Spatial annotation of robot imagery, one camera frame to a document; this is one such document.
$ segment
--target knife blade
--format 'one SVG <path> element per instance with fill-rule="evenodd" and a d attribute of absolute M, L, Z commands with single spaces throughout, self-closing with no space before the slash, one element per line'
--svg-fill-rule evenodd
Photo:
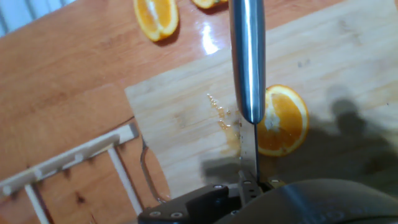
<path fill-rule="evenodd" d="M 251 124 L 243 116 L 239 119 L 239 135 L 241 140 L 241 169 L 248 170 L 259 181 L 259 150 L 257 141 L 257 125 Z"/>

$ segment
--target screw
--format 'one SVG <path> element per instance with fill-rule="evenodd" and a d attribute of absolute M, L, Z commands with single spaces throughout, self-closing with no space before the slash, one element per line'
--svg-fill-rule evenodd
<path fill-rule="evenodd" d="M 172 218 L 180 218 L 182 217 L 182 213 L 181 212 L 174 212 L 173 214 L 170 215 Z"/>
<path fill-rule="evenodd" d="M 155 212 L 151 212 L 151 213 L 149 214 L 149 216 L 150 216 L 150 217 L 158 217 L 158 216 L 161 215 L 161 214 L 162 214 L 161 212 L 155 211 Z"/>

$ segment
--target orange slice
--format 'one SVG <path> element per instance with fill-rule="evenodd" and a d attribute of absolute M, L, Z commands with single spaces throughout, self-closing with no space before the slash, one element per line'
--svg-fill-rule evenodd
<path fill-rule="evenodd" d="M 198 7 L 202 9 L 209 9 L 228 0 L 192 0 Z"/>
<path fill-rule="evenodd" d="M 294 90 L 274 85 L 266 90 L 266 112 L 257 125 L 259 152 L 286 156 L 298 148 L 308 133 L 308 109 Z"/>
<path fill-rule="evenodd" d="M 172 35 L 177 28 L 175 0 L 134 0 L 134 11 L 139 26 L 152 41 Z"/>

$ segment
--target black plastic part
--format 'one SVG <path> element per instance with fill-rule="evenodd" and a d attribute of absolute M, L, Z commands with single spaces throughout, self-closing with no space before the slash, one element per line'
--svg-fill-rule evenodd
<path fill-rule="evenodd" d="M 319 179 L 270 190 L 249 202 L 232 220 L 218 223 L 357 224 L 378 220 L 398 220 L 397 199 L 356 182 Z"/>
<path fill-rule="evenodd" d="M 226 224 L 226 223 L 230 223 L 232 221 L 232 219 L 234 218 L 235 215 L 232 214 L 228 214 L 226 216 L 224 216 L 223 218 L 219 219 L 217 222 L 215 222 L 214 224 Z"/>
<path fill-rule="evenodd" d="M 138 222 L 139 224 L 214 223 L 233 210 L 241 208 L 239 196 L 230 197 L 229 188 L 227 186 L 218 188 L 219 186 L 202 187 L 157 207 L 148 208 L 138 216 Z M 174 213 L 182 215 L 173 217 Z"/>

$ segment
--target knife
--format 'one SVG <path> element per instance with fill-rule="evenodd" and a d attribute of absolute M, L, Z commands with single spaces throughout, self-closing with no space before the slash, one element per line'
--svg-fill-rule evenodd
<path fill-rule="evenodd" d="M 264 117 L 266 28 L 263 0 L 230 0 L 234 84 L 241 112 L 241 165 L 259 181 L 257 124 Z"/>

